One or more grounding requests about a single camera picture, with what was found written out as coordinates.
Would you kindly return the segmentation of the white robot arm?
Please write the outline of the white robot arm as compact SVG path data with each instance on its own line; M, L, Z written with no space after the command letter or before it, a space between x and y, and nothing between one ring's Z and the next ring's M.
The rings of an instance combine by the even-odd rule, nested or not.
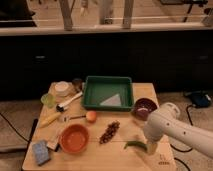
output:
M151 112L143 127L149 142L157 143L164 135L172 137L213 159L213 132L178 120L180 110L174 103L164 103Z

